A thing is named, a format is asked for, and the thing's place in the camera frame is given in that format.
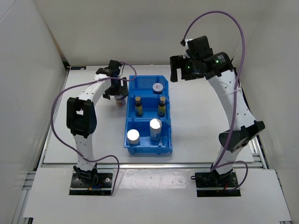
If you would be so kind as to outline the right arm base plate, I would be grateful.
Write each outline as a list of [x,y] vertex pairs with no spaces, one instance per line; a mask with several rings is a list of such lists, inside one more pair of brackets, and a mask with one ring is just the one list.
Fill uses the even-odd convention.
[[236,173],[217,179],[214,173],[195,173],[191,176],[195,181],[197,197],[240,197]]

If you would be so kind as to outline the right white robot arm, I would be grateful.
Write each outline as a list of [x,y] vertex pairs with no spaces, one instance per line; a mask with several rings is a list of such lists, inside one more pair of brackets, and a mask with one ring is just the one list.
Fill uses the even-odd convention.
[[171,81],[177,82],[177,70],[185,81],[205,78],[216,92],[229,122],[229,130],[219,134],[220,152],[211,170],[199,176],[206,186],[219,187],[228,182],[233,164],[248,143],[265,129],[250,112],[238,86],[231,60],[225,52],[213,53],[208,38],[183,39],[184,53],[170,57]]

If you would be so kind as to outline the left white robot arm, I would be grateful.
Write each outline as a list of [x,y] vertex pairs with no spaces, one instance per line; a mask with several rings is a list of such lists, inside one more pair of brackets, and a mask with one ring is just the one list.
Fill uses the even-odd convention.
[[78,179],[86,186],[100,183],[93,155],[92,134],[97,126],[95,105],[103,97],[116,100],[118,106],[126,104],[128,96],[127,81],[118,80],[121,63],[111,60],[107,67],[96,71],[94,81],[76,98],[67,100],[66,124],[76,143],[78,163],[74,166]]

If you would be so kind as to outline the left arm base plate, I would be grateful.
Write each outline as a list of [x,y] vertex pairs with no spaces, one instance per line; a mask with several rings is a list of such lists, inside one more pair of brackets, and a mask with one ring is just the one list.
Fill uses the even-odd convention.
[[73,171],[69,195],[72,196],[110,196],[113,189],[113,173],[97,170],[86,172]]

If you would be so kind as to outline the silver-lid bead jar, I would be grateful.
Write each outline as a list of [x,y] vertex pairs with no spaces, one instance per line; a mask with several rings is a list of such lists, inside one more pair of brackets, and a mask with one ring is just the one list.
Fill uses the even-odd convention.
[[152,119],[149,123],[150,138],[153,141],[158,141],[161,138],[162,122],[160,119]]
[[140,143],[140,134],[136,129],[127,132],[127,140],[130,145],[138,145]]

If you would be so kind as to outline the yellow-label sauce bottle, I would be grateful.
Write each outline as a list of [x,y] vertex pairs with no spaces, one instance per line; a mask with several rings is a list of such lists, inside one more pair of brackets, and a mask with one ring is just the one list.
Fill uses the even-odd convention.
[[160,97],[159,104],[158,104],[158,115],[164,116],[166,111],[166,98]]
[[135,97],[135,113],[136,113],[136,116],[143,115],[142,101],[139,96]]

